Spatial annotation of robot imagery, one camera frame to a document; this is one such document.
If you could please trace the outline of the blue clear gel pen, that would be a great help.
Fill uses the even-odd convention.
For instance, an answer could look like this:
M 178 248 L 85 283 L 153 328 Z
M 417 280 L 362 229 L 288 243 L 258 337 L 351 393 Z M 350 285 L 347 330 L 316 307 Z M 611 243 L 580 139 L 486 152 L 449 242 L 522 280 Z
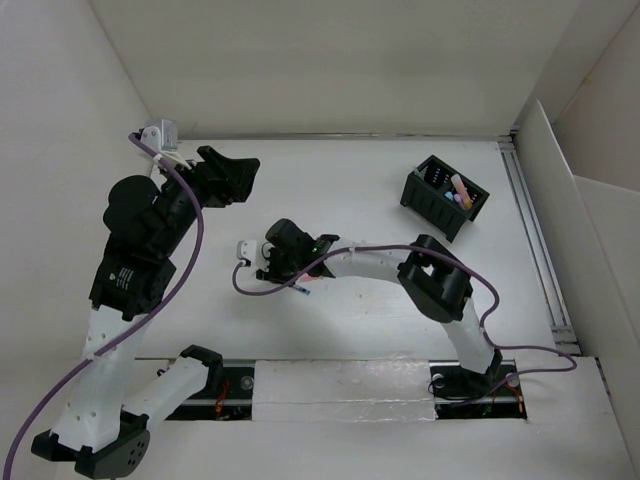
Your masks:
M 299 285 L 292 285 L 290 288 L 296 290 L 299 293 L 302 293 L 303 295 L 309 296 L 311 294 L 311 291 L 307 288 L 304 288 L 302 286 Z

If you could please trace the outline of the purple highlighter marker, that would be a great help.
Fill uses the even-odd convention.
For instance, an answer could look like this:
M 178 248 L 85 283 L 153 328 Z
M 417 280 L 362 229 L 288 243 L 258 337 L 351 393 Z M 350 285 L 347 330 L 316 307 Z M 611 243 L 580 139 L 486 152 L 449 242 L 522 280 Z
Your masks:
M 454 174 L 451 177 L 451 183 L 452 183 L 452 185 L 453 185 L 453 187 L 455 189 L 455 194 L 457 192 L 463 193 L 464 190 L 467 189 L 465 184 L 464 184 L 464 182 L 463 182 L 463 180 L 462 180 L 462 177 L 459 174 Z

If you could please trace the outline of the orange yellow highlighter marker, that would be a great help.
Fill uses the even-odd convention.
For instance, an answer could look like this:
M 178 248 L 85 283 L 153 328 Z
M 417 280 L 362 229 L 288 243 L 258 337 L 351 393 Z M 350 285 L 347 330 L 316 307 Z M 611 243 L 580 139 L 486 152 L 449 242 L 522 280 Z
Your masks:
M 474 205 L 474 196 L 467 189 L 463 193 L 457 192 L 454 199 L 465 210 L 471 209 Z

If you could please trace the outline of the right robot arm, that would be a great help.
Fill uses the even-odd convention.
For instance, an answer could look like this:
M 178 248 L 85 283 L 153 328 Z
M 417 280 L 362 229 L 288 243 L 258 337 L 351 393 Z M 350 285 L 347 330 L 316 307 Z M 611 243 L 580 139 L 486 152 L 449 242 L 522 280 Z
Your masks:
M 487 393 L 499 379 L 502 355 L 485 339 L 472 301 L 470 275 L 435 238 L 420 235 L 409 250 L 367 250 L 335 234 L 317 238 L 293 221 L 280 219 L 267 231 L 270 247 L 261 254 L 256 277 L 284 284 L 305 267 L 312 278 L 358 277 L 401 286 L 417 310 L 439 323 L 454 346 L 461 372 L 457 394 L 469 399 Z

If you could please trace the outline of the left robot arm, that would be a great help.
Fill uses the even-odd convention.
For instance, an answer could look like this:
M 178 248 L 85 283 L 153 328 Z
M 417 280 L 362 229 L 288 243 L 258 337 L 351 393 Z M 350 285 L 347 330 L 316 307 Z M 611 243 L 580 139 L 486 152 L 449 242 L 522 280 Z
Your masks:
M 127 396 L 152 318 L 186 281 L 172 279 L 173 252 L 190 228 L 203 240 L 203 209 L 245 202 L 260 167 L 256 158 L 227 158 L 210 146 L 197 153 L 200 161 L 167 172 L 162 185 L 134 175 L 109 193 L 103 215 L 109 237 L 89 294 L 83 368 L 61 418 L 31 446 L 45 460 L 72 463 L 86 478 L 129 476 L 154 428 L 188 398 L 222 387 L 222 356 L 191 345 L 145 390 Z

